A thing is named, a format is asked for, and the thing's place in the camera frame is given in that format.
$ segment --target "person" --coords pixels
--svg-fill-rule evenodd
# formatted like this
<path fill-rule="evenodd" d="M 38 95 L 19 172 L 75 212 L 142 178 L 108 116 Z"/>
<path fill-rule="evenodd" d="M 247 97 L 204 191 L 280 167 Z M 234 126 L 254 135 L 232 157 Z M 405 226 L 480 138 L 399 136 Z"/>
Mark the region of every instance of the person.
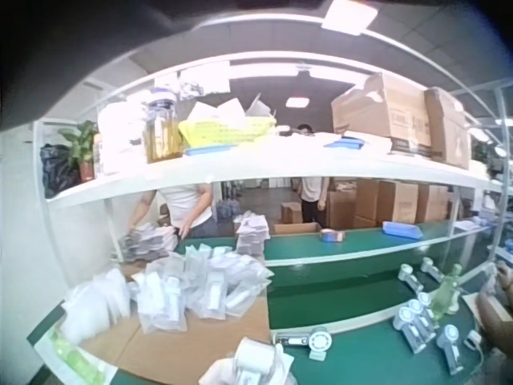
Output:
<path fill-rule="evenodd" d="M 134 229 L 144 218 L 155 199 L 157 191 L 146 191 L 135 207 L 129 221 Z M 191 184 L 166 187 L 160 190 L 171 215 L 171 225 L 178 229 L 181 238 L 207 238 L 217 235 L 217 223 L 212 216 L 212 189 L 209 184 Z"/>
<path fill-rule="evenodd" d="M 513 308 L 513 270 L 501 261 L 497 264 L 497 281 L 504 290 L 508 304 Z M 483 329 L 490 343 L 502 351 L 507 360 L 501 368 L 501 382 L 513 383 L 513 321 L 502 321 L 489 301 L 495 291 L 495 280 L 491 279 L 479 292 L 477 307 Z"/>
<path fill-rule="evenodd" d="M 305 135 L 313 135 L 308 124 L 300 124 L 297 129 Z M 308 176 L 301 178 L 297 195 L 301 198 L 301 215 L 303 223 L 317 222 L 326 227 L 326 196 L 328 195 L 329 178 Z"/>

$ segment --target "plant pot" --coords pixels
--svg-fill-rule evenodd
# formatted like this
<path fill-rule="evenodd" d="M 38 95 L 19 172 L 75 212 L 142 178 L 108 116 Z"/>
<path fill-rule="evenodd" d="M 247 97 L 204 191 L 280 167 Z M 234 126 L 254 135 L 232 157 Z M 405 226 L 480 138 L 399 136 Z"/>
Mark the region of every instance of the plant pot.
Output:
<path fill-rule="evenodd" d="M 80 180 L 82 183 L 95 179 L 95 166 L 93 162 L 80 162 Z"/>

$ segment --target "green bottle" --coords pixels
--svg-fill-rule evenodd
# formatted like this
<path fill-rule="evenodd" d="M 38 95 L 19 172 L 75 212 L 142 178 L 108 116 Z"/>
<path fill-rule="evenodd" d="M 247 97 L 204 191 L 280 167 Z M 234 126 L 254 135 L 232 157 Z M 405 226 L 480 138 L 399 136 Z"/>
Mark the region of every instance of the green bottle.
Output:
<path fill-rule="evenodd" d="M 101 372 L 66 339 L 53 333 L 51 336 L 55 352 L 77 375 L 89 385 L 104 385 L 105 374 Z"/>
<path fill-rule="evenodd" d="M 449 310 L 454 293 L 458 289 L 458 279 L 462 272 L 462 266 L 455 263 L 450 274 L 442 279 L 442 284 L 436 292 L 431 303 L 434 319 L 439 320 Z"/>

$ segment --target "yellow plastic tray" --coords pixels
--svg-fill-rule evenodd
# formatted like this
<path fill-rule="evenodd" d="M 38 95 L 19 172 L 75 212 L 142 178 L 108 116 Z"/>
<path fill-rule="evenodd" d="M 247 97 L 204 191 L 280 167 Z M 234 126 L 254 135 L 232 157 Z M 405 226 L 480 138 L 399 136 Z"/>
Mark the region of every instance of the yellow plastic tray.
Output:
<path fill-rule="evenodd" d="M 222 120 L 184 120 L 178 128 L 189 147 L 251 142 L 274 127 L 274 118 L 244 118 L 243 127 L 233 127 Z"/>

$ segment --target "ceiling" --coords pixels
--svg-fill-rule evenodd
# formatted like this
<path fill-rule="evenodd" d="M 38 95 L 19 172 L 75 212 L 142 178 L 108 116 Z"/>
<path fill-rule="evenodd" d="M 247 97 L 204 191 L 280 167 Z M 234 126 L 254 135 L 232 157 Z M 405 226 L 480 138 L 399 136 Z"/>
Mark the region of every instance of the ceiling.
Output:
<path fill-rule="evenodd" d="M 318 10 L 304 11 L 323 17 L 331 1 Z M 480 13 L 462 6 L 412 6 L 368 2 L 378 8 L 369 30 L 395 39 L 445 67 L 467 86 L 513 77 L 511 56 Z M 283 10 L 297 14 L 297 10 Z M 365 35 L 352 36 L 324 30 L 320 24 L 295 21 L 231 22 L 165 38 L 143 47 L 131 56 L 148 73 L 211 56 L 242 51 L 304 51 L 369 63 L 404 75 L 428 87 L 448 91 L 461 88 L 413 55 Z M 292 79 L 257 78 L 232 81 L 231 95 L 214 95 L 206 101 L 217 104 L 239 97 L 247 105 L 258 94 L 277 109 L 280 124 L 312 123 L 325 131 L 330 126 L 329 103 L 348 89 L 344 83 L 318 80 L 306 74 Z M 498 114 L 493 91 L 477 91 Z M 310 97 L 304 110 L 285 107 L 291 95 Z M 513 87 L 505 89 L 508 114 L 513 115 Z M 476 117 L 490 114 L 468 94 L 459 98 Z"/>

